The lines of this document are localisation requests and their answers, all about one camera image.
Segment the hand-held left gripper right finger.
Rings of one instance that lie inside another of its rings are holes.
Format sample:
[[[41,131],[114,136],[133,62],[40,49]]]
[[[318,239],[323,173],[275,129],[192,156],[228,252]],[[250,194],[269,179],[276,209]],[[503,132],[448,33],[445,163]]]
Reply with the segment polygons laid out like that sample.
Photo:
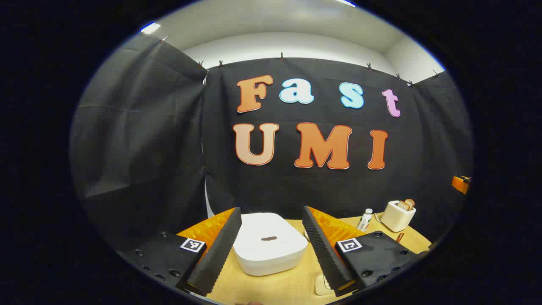
[[[410,268],[430,249],[431,243],[407,227],[392,232],[382,213],[364,232],[310,206],[304,206],[302,223],[329,287],[337,297],[358,293]]]

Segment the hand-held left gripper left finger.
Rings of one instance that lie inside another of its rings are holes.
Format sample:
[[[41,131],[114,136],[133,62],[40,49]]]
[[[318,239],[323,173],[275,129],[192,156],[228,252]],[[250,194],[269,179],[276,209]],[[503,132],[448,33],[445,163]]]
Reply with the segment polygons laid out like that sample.
[[[234,207],[179,233],[159,232],[120,256],[158,282],[205,297],[211,293],[242,224]]]

